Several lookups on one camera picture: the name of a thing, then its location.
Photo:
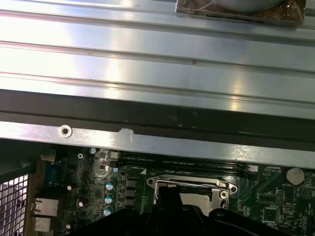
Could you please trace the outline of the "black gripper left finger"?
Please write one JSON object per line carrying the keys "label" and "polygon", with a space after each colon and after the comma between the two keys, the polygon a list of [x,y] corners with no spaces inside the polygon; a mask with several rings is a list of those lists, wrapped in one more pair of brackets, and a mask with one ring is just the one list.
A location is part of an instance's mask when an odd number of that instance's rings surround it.
{"label": "black gripper left finger", "polygon": [[124,208],[83,227],[85,236],[159,236],[170,218],[170,187],[161,187],[150,212]]}

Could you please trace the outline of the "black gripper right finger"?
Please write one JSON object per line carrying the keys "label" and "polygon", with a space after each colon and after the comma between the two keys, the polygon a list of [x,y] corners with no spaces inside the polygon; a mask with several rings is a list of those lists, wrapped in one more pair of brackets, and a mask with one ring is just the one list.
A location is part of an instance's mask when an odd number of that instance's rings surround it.
{"label": "black gripper right finger", "polygon": [[271,229],[226,209],[212,210],[208,216],[184,205],[180,188],[169,188],[169,234],[171,236],[269,236]]}

